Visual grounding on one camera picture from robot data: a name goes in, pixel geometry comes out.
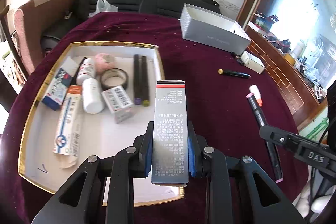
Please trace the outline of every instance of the blue stripe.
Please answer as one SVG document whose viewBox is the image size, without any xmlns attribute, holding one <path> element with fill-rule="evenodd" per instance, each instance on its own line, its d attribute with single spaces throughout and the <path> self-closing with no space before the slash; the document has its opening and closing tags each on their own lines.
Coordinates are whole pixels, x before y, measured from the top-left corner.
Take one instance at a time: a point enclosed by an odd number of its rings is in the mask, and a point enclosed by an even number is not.
<svg viewBox="0 0 336 224">
<path fill-rule="evenodd" d="M 59 135 L 60 135 L 60 136 L 64 136 L 64 135 L 63 135 L 63 129 L 64 129 L 65 120 L 66 120 L 67 115 L 68 115 L 68 110 L 69 110 L 69 107 L 70 107 L 70 103 L 71 103 L 71 97 L 69 98 L 69 101 L 68 101 L 68 104 L 67 104 L 67 108 L 66 108 L 66 110 L 65 110 L 65 115 L 63 116 L 62 126 L 61 126 L 61 130 L 60 130 L 60 132 L 59 132 Z M 57 149 L 57 153 L 60 153 L 60 150 L 61 150 L 61 148 L 58 147 L 58 149 Z"/>
</svg>

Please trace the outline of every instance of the gold trim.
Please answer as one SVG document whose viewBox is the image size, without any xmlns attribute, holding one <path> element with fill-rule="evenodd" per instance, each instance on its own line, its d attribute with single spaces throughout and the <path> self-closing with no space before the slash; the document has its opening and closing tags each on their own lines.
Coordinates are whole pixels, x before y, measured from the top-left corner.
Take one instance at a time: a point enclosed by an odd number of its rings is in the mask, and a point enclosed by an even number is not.
<svg viewBox="0 0 336 224">
<path fill-rule="evenodd" d="M 64 52 L 60 55 L 60 57 L 57 59 L 53 67 L 51 68 L 50 72 L 46 76 L 45 80 L 43 81 L 34 101 L 33 104 L 30 108 L 25 127 L 22 132 L 22 138 L 21 138 L 21 144 L 20 144 L 20 150 L 19 150 L 19 157 L 18 157 L 18 173 L 21 177 L 23 177 L 25 180 L 29 181 L 30 183 L 34 184 L 36 187 L 45 190 L 51 194 L 54 194 L 55 191 L 41 185 L 40 183 L 28 178 L 25 176 L 25 162 L 26 162 L 26 144 L 28 140 L 28 135 L 29 135 L 29 130 L 32 124 L 32 120 L 34 118 L 34 114 L 36 111 L 36 108 L 38 104 L 40 103 L 41 99 L 43 98 L 43 95 L 45 94 L 47 87 L 52 80 L 56 68 L 58 68 L 63 61 L 64 57 L 67 55 L 67 53 L 70 51 L 72 47 L 80 47 L 80 46 L 123 46 L 123 47 L 143 47 L 143 48 L 150 48 L 154 49 L 156 51 L 156 55 L 159 61 L 159 67 L 160 67 L 160 72 L 162 79 L 165 79 L 164 76 L 164 71 L 163 71 L 163 65 L 162 65 L 162 60 L 161 56 L 159 53 L 159 47 L 157 45 L 152 45 L 152 44 L 146 44 L 146 43 L 135 43 L 135 42 L 121 42 L 121 41 L 85 41 L 85 42 L 73 42 L 68 45 L 68 47 L 64 50 Z M 184 189 L 183 187 L 180 187 L 179 189 L 179 195 L 175 198 L 168 198 L 168 199 L 163 199 L 163 200 L 157 200 L 155 202 L 141 202 L 141 203 L 135 203 L 134 206 L 148 206 L 148 205 L 154 205 L 154 204 L 162 204 L 174 200 L 178 200 L 180 198 L 184 197 Z"/>
</svg>

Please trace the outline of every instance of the maroon tablecloth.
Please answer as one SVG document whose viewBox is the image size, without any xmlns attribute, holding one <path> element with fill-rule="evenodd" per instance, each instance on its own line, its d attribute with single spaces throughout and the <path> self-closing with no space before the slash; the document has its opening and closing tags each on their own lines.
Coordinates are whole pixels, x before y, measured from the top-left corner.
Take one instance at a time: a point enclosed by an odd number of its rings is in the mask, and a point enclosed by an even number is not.
<svg viewBox="0 0 336 224">
<path fill-rule="evenodd" d="M 249 86 L 258 85 L 269 124 L 294 133 L 297 129 L 276 84 L 266 72 L 259 75 L 240 66 L 228 52 L 183 40 L 177 19 L 136 13 L 101 13 L 62 39 L 31 74 L 11 108 L 0 147 L 0 189 L 4 190 L 8 204 L 26 222 L 32 220 L 51 195 L 17 174 L 22 131 L 31 104 L 49 70 L 69 43 L 79 41 L 157 44 L 166 79 L 186 82 L 188 119 L 193 122 L 196 134 L 204 136 L 209 145 L 226 155 L 250 155 L 273 177 L 265 143 L 258 135 L 258 125 L 245 98 Z M 219 75 L 220 68 L 249 73 L 251 79 Z M 294 200 L 307 182 L 307 165 L 283 149 L 279 149 L 279 153 L 284 181 L 278 185 L 290 200 Z M 135 220 L 139 224 L 201 224 L 204 207 L 205 182 L 192 179 L 185 188 L 185 198 L 137 207 Z"/>
</svg>

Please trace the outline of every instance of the blue gripper pad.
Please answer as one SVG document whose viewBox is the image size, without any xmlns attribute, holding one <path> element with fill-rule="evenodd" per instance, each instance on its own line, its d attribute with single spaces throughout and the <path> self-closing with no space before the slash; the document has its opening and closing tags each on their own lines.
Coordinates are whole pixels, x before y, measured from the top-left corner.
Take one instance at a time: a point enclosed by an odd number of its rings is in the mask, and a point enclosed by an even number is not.
<svg viewBox="0 0 336 224">
<path fill-rule="evenodd" d="M 152 167 L 152 150 L 153 150 L 153 138 L 150 139 L 150 143 L 148 145 L 147 153 L 146 153 L 146 163 L 145 163 L 145 174 L 148 177 L 148 174 Z"/>
<path fill-rule="evenodd" d="M 188 136 L 188 163 L 189 163 L 189 172 L 191 173 L 191 176 L 194 178 L 196 175 L 195 153 L 190 136 Z"/>
</svg>

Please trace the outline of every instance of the black tape roll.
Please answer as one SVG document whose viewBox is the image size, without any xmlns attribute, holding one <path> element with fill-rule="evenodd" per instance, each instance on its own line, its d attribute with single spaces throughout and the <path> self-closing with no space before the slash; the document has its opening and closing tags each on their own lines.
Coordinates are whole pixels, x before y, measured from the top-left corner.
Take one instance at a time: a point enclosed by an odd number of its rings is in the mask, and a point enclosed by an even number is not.
<svg viewBox="0 0 336 224">
<path fill-rule="evenodd" d="M 128 85 L 128 74 L 122 70 L 122 69 L 117 69 L 117 68 L 113 68 L 113 69 L 108 69 L 106 71 L 103 72 L 103 74 L 101 75 L 100 78 L 100 83 L 101 83 L 101 88 L 102 90 L 109 90 L 114 86 L 110 86 L 106 84 L 107 79 L 110 79 L 112 77 L 119 77 L 123 80 L 123 83 L 121 84 L 121 86 L 124 88 L 124 90 L 127 89 L 127 85 Z"/>
</svg>

